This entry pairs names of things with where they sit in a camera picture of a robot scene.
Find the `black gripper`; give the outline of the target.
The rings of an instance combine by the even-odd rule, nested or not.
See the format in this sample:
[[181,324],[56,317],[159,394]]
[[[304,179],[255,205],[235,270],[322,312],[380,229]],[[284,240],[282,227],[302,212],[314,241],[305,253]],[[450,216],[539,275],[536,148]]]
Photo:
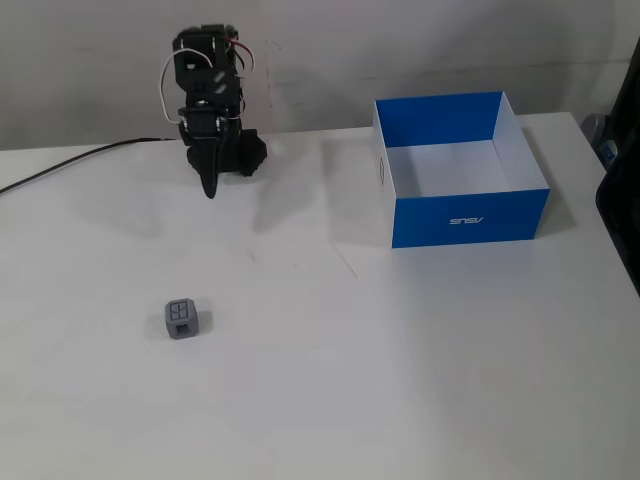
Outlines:
[[210,149],[194,148],[194,169],[200,176],[201,186],[207,198],[213,199],[217,194],[220,167],[220,155],[223,144],[236,131],[236,120],[226,110],[211,105],[196,105],[178,110],[179,132],[186,145],[198,142],[218,143],[212,150],[210,181]]

